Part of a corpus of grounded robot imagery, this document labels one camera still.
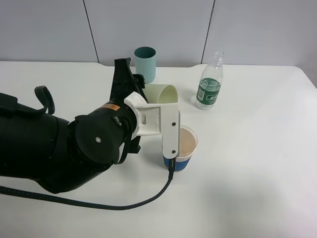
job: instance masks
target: plastic water bottle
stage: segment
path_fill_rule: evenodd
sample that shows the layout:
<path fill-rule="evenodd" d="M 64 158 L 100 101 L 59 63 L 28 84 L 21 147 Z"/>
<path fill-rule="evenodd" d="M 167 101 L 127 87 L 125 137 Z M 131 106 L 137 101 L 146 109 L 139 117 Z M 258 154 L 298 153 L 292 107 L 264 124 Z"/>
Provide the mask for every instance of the plastic water bottle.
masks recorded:
<path fill-rule="evenodd" d="M 211 63 L 203 71 L 195 101 L 196 107 L 201 110 L 211 109 L 217 100 L 223 81 L 223 58 L 223 52 L 215 52 Z"/>

